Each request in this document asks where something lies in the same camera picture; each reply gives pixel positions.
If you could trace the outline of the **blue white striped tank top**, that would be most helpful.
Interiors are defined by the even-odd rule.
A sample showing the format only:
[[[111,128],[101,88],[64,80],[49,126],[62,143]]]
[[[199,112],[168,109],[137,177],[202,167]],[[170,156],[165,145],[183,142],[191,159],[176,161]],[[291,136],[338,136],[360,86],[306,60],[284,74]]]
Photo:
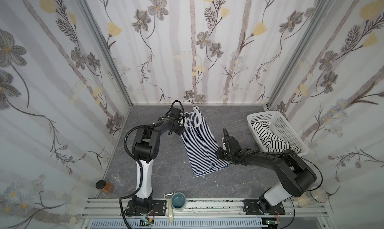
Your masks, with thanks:
[[[186,113],[188,118],[181,134],[189,162],[195,177],[220,171],[229,167],[229,163],[216,156],[219,145],[211,132],[199,107],[193,107]]]

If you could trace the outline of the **black white striped tank top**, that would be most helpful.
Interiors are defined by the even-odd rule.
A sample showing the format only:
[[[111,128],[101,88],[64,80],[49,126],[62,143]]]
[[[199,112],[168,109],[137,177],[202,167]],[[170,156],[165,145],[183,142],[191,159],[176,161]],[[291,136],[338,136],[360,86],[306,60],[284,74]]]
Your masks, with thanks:
[[[253,123],[252,128],[267,152],[282,153],[288,149],[295,151],[297,154],[302,152],[301,149],[292,146],[289,142],[274,134],[271,130],[271,122],[269,120],[258,120]]]

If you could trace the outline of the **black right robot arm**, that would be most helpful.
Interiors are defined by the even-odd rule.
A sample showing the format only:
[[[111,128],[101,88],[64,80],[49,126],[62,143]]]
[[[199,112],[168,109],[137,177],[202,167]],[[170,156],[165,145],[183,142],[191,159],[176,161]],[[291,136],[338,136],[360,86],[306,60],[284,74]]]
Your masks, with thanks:
[[[259,197],[259,209],[264,214],[286,199],[300,197],[317,180],[311,167],[290,149],[282,153],[243,149],[233,136],[225,135],[216,156],[233,165],[258,166],[276,173],[279,183]]]

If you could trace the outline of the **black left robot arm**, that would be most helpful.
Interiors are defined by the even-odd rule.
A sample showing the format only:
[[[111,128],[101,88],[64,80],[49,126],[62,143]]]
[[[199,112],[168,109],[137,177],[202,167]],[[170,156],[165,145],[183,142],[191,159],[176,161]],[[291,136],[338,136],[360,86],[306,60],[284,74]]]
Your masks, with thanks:
[[[181,135],[184,132],[185,112],[170,108],[168,112],[152,124],[137,129],[132,146],[132,154],[137,164],[137,192],[135,197],[149,199],[152,196],[152,170],[155,158],[160,151],[161,136],[165,133]]]

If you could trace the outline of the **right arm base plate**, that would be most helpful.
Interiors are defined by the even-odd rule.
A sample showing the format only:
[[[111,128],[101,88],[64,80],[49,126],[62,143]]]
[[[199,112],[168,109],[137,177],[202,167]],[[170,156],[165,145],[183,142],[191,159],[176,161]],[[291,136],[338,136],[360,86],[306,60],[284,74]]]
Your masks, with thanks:
[[[281,216],[286,214],[282,203],[279,203],[276,206],[271,206],[264,200],[250,199],[243,200],[243,203],[243,212],[245,212],[247,216]]]

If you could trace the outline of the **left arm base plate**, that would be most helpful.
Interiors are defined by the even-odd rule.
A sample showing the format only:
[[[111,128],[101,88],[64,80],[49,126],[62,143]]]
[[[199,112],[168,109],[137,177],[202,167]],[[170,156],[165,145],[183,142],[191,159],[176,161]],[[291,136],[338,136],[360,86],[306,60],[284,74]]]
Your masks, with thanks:
[[[166,200],[130,200],[124,210],[125,216],[165,216],[167,209]]]

